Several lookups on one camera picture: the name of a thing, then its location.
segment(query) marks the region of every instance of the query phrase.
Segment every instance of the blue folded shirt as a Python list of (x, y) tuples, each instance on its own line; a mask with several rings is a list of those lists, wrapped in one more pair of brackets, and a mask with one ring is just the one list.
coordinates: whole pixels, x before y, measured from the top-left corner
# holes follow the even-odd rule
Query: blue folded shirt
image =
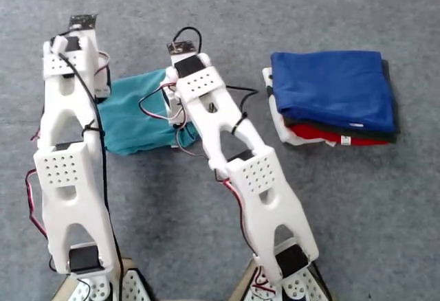
[[(160, 146), (175, 146), (176, 129), (168, 121), (151, 118), (140, 111), (138, 102), (157, 89), (165, 77), (164, 70), (123, 78), (112, 83), (111, 96), (98, 105), (104, 142), (107, 150), (119, 155), (151, 150)], [(143, 103), (151, 112), (166, 116), (162, 92), (150, 96)], [(198, 137), (192, 123), (179, 133), (179, 142), (185, 147)]]
[(393, 93), (379, 52), (272, 54), (278, 112), (350, 129), (395, 132)]

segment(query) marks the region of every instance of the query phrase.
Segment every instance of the teal fabric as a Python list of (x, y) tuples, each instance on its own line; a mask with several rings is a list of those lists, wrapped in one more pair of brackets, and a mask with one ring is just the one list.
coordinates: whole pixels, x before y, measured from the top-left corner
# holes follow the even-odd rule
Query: teal fabric
[[(153, 92), (163, 81), (165, 70), (123, 78), (112, 83), (111, 96), (98, 105), (105, 146), (109, 152), (130, 155), (161, 146), (175, 146), (175, 131), (168, 121), (151, 118), (140, 111), (138, 102)], [(145, 109), (166, 116), (162, 92), (158, 91), (143, 103)], [(179, 133), (182, 146), (198, 139), (193, 124)]]

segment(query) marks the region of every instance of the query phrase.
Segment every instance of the wire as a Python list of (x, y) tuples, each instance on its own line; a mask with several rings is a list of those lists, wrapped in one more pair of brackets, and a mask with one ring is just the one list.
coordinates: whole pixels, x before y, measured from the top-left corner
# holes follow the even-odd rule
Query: wire
[(198, 155), (198, 154), (196, 154), (196, 153), (192, 153), (192, 152), (186, 150), (186, 149), (180, 144), (179, 133), (180, 133), (180, 131), (181, 131), (182, 129), (185, 128), (185, 126), (186, 126), (187, 123), (188, 123), (188, 115), (186, 114), (186, 110), (185, 110), (185, 108), (184, 108), (183, 106), (182, 106), (182, 109), (184, 110), (184, 122), (183, 122), (183, 123), (179, 126), (179, 128), (177, 128), (177, 130), (176, 130), (175, 140), (176, 140), (176, 145), (177, 145), (177, 147), (178, 147), (181, 151), (185, 152), (187, 155), (190, 155), (190, 156), (192, 156), (192, 157), (202, 157), (202, 158), (208, 159), (208, 157), (207, 157), (205, 154)]
[(197, 28), (195, 28), (195, 27), (193, 27), (193, 26), (186, 26), (186, 27), (181, 28), (181, 29), (176, 33), (176, 35), (174, 35), (174, 38), (173, 38), (173, 44), (176, 42), (176, 40), (177, 40), (177, 38), (180, 36), (180, 34), (182, 34), (182, 33), (183, 33), (184, 31), (186, 31), (186, 30), (192, 30), (192, 31), (196, 32), (197, 35), (199, 36), (199, 49), (198, 49), (198, 54), (200, 54), (200, 53), (201, 53), (201, 33), (200, 33), (200, 31), (199, 31)]
[(317, 275), (318, 279), (320, 280), (320, 284), (321, 284), (322, 288), (324, 289), (324, 292), (327, 296), (327, 299), (329, 301), (333, 301), (333, 298), (331, 297), (330, 290), (329, 290), (327, 284), (325, 283), (324, 278), (321, 275), (321, 271), (319, 270), (318, 265), (316, 264), (315, 261), (313, 261), (311, 263), (311, 265), (313, 265), (313, 268), (315, 269), (316, 275)]
[(51, 270), (51, 271), (53, 271), (53, 272), (57, 272), (57, 270), (54, 268), (54, 266), (52, 265), (52, 260), (54, 259), (54, 257), (53, 256), (50, 256), (50, 259), (49, 259), (49, 269)]
[[(102, 132), (104, 130), (102, 128), (102, 121), (101, 121), (101, 117), (99, 114), (98, 106), (96, 104), (94, 97), (90, 93), (89, 88), (87, 88), (87, 85), (85, 84), (83, 78), (78, 73), (78, 70), (69, 61), (69, 59), (66, 56), (64, 56), (62, 53), (59, 53), (58, 55), (67, 64), (67, 66), (71, 68), (74, 75), (78, 78), (85, 93), (87, 94), (87, 97), (90, 99), (90, 103), (91, 103), (93, 110), (95, 112), (96, 122), (98, 123), (98, 129), (100, 130), (100, 137), (99, 138), (100, 138), (101, 155), (102, 155), (102, 188), (103, 188), (103, 193), (104, 193), (103, 194), (104, 205), (105, 205), (107, 212), (109, 213), (109, 216), (110, 216), (109, 198), (108, 198), (108, 190), (107, 190), (107, 154), (105, 152), (104, 135), (102, 134)], [(121, 272), (120, 277), (119, 277), (119, 301), (122, 301), (122, 277), (123, 277), (123, 273), (124, 273), (124, 263), (122, 262), (121, 251), (120, 251), (118, 240), (116, 239), (114, 231), (113, 231), (113, 239), (115, 241), (116, 254), (118, 255), (118, 261), (119, 261), (120, 272)]]
[(176, 82), (168, 82), (168, 83), (164, 83), (164, 84), (160, 85), (156, 90), (154, 90), (153, 92), (149, 93), (148, 95), (142, 97), (142, 98), (139, 100), (139, 102), (138, 102), (139, 109), (140, 109), (143, 113), (147, 114), (148, 116), (150, 116), (150, 117), (152, 117), (152, 118), (156, 118), (156, 119), (163, 119), (163, 120), (170, 121), (170, 120), (172, 120), (172, 119), (177, 118), (177, 116), (179, 116), (179, 114), (182, 112), (182, 110), (179, 110), (179, 112), (177, 112), (176, 115), (174, 115), (173, 117), (168, 118), (168, 117), (164, 117), (163, 115), (158, 115), (158, 114), (156, 114), (156, 113), (153, 113), (153, 112), (147, 111), (147, 110), (142, 106), (143, 101), (145, 101), (146, 99), (150, 98), (152, 95), (154, 95), (154, 94), (157, 93), (158, 91), (162, 90), (164, 87), (172, 87), (172, 86), (175, 86), (175, 85), (176, 85)]
[(32, 185), (30, 183), (30, 177), (36, 173), (36, 169), (31, 169), (26, 173), (25, 176), (25, 185), (26, 185), (26, 191), (27, 191), (27, 204), (29, 205), (29, 219), (31, 222), (35, 225), (35, 227), (39, 230), (39, 232), (44, 236), (44, 238), (47, 239), (47, 233), (45, 228), (43, 227), (43, 224), (39, 222), (39, 220), (35, 217), (34, 211), (34, 196), (32, 194)]
[(78, 282), (83, 283), (84, 285), (87, 285), (87, 287), (89, 287), (89, 291), (87, 292), (87, 295), (85, 296), (84, 300), (88, 300), (89, 296), (90, 296), (90, 292), (91, 292), (91, 286), (90, 284), (87, 284), (84, 280), (81, 279), (77, 279)]
[(245, 239), (245, 242), (247, 243), (247, 246), (249, 246), (249, 248), (251, 249), (252, 253), (255, 253), (255, 251), (252, 248), (252, 246), (250, 245), (250, 243), (248, 241), (248, 238), (246, 236), (246, 233), (245, 233), (244, 222), (243, 222), (243, 205), (241, 204), (239, 193), (237, 192), (237, 190), (235, 190), (234, 186), (232, 186), (232, 184), (231, 184), (229, 179), (225, 179), (221, 183), (232, 192), (232, 194), (234, 195), (237, 203), (239, 204), (239, 207), (240, 207), (240, 228), (241, 228), (241, 233), (243, 235), (243, 238)]
[(99, 69), (96, 70), (95, 75), (101, 72), (103, 69), (106, 69), (107, 66), (109, 66), (110, 63), (110, 55), (106, 52), (98, 52), (99, 55), (104, 56), (107, 60), (105, 61), (105, 64), (101, 66)]
[[(53, 271), (53, 272), (57, 272), (57, 271), (55, 270), (55, 268), (52, 266), (52, 260), (53, 260), (53, 259), (54, 259), (53, 256), (51, 256), (50, 259), (49, 259), (49, 269), (50, 269), (51, 271)], [(90, 286), (90, 284), (87, 283), (87, 282), (85, 282), (84, 280), (79, 279), (79, 278), (77, 278), (77, 281), (78, 281), (78, 282), (81, 282), (81, 283), (83, 283), (84, 285), (87, 285), (87, 287), (89, 287), (89, 291), (87, 292), (86, 297), (83, 298), (84, 301), (88, 300), (88, 299), (89, 299), (89, 296), (90, 296), (90, 293), (91, 293), (91, 286)]]
[(254, 88), (248, 88), (248, 87), (226, 85), (226, 88), (233, 89), (233, 90), (249, 91), (249, 93), (247, 93), (246, 95), (243, 96), (243, 98), (241, 98), (240, 105), (239, 105), (240, 112), (243, 112), (243, 108), (245, 106), (246, 100), (248, 100), (249, 97), (259, 93), (258, 90), (254, 89)]

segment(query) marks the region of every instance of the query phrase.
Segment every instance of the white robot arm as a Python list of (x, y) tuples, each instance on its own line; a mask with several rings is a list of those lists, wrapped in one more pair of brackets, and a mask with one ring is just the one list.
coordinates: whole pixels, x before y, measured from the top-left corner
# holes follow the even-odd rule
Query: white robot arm
[[(182, 122), (186, 116), (190, 118), (202, 139), (210, 169), (238, 197), (243, 211), (243, 234), (260, 266), (259, 275), (263, 273), (269, 286), (280, 291), (276, 297), (265, 292), (272, 289), (263, 287), (263, 292), (270, 298), (279, 298), (283, 287), (292, 299), (302, 300), (308, 287), (303, 278), (310, 275), (307, 267), (317, 259), (318, 248), (274, 149), (263, 142), (250, 120), (240, 112), (208, 55), (196, 54), (189, 41), (172, 43), (168, 50), (173, 66), (167, 68), (163, 84), (175, 85), (175, 90), (170, 87), (163, 90), (168, 116), (177, 114), (171, 123)], [(180, 105), (185, 116), (178, 114)], [(221, 149), (222, 131), (238, 137), (249, 150), (226, 159)], [(294, 237), (275, 245), (276, 228), (282, 225)], [(258, 279), (256, 286), (261, 285)], [(304, 283), (303, 288), (293, 288), (292, 281), (298, 286)], [(327, 300), (324, 293), (320, 295), (320, 300)]]
[[(92, 160), (101, 156), (96, 102), (110, 93), (108, 55), (98, 51), (96, 16), (74, 16), (69, 31), (43, 46), (44, 113), (34, 161), (43, 193), (42, 216), (55, 269), (101, 285), (106, 300), (118, 294), (120, 264), (108, 208), (95, 185)], [(83, 140), (60, 143), (69, 118), (78, 119)], [(94, 240), (70, 245), (72, 225), (79, 224)]]

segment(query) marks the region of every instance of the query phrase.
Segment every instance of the gray carpet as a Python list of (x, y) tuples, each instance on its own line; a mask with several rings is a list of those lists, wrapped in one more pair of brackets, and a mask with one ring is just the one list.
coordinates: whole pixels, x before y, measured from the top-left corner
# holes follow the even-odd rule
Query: gray carpet
[[(185, 25), (201, 30), (203, 50), (226, 82), (261, 91), (273, 51), (381, 51), (401, 111), (397, 145), (293, 148), (279, 142), (264, 91), (247, 110), (302, 201), (322, 274), (339, 300), (438, 300), (439, 2), (0, 0), (1, 299), (48, 300), (61, 280), (28, 221), (23, 176), (33, 167), (29, 138), (43, 103), (43, 41), (63, 31), (71, 14), (98, 13), (113, 77), (168, 66), (164, 46)], [(225, 148), (238, 146), (226, 140)], [(203, 161), (168, 148), (110, 155), (109, 195), (123, 254), (159, 297), (230, 295), (251, 254), (234, 197)]]

